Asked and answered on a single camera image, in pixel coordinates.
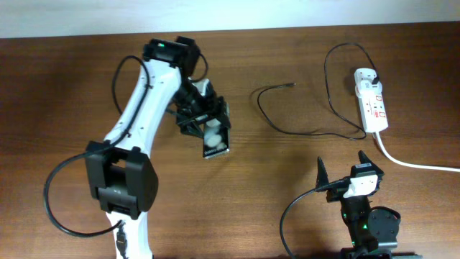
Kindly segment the black Galaxy flip smartphone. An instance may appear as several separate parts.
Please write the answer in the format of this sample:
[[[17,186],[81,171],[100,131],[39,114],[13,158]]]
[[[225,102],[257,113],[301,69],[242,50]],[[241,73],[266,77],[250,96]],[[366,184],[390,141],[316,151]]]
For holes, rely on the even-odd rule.
[[[229,152],[229,128],[217,119],[204,124],[203,156],[206,159]]]

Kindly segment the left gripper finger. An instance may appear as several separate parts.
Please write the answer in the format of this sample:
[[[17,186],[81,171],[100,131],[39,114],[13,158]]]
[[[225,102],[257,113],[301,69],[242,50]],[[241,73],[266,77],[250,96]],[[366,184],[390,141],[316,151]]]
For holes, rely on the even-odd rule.
[[[222,96],[218,97],[218,102],[220,105],[220,111],[217,119],[225,128],[231,129],[231,122],[229,119],[229,105]]]
[[[197,121],[192,117],[187,117],[182,114],[176,116],[176,125],[179,126],[180,132],[183,135],[190,135],[193,137],[204,138],[204,131],[201,128],[203,123]]]

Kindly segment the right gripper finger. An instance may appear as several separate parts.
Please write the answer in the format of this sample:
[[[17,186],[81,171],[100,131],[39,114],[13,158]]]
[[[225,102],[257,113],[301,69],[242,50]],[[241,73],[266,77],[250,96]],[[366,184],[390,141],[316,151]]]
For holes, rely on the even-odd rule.
[[[326,167],[321,157],[317,157],[317,169],[316,189],[318,191],[326,191],[329,185],[329,180]]]
[[[374,170],[376,172],[376,174],[379,176],[379,177],[383,177],[384,175],[384,171],[379,168],[375,163],[373,163],[367,156],[366,154],[364,153],[363,150],[360,150],[358,152],[358,156],[359,156],[359,161],[362,165],[364,164],[367,164],[367,167],[368,168],[371,168],[372,170]]]

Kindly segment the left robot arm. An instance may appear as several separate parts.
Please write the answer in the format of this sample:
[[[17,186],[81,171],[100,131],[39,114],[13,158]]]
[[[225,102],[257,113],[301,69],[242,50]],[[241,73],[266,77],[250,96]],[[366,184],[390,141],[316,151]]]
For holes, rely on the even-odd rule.
[[[155,134],[170,104],[184,135],[203,141],[206,159],[229,151],[229,106],[205,77],[192,77],[195,40],[152,39],[144,46],[137,85],[103,142],[89,142],[85,159],[91,196],[106,212],[117,258],[152,258],[148,211],[159,180],[150,160]]]

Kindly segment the white power strip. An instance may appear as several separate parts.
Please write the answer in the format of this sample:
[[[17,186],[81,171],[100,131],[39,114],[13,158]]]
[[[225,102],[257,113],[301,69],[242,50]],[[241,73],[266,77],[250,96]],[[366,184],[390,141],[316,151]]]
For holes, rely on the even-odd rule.
[[[359,68],[354,73],[354,80],[364,131],[375,133],[387,129],[388,121],[382,97],[382,83],[376,70]]]

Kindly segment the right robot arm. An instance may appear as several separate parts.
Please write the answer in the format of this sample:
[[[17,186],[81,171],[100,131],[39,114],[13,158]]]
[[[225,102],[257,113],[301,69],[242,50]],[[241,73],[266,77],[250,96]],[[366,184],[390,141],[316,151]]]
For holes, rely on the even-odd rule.
[[[352,243],[350,248],[341,249],[341,258],[391,258],[401,216],[385,206],[370,205],[369,197],[379,191],[384,171],[363,151],[358,156],[359,164],[351,167],[350,175],[333,182],[318,158],[316,191],[326,192],[328,203],[341,203],[341,218]]]

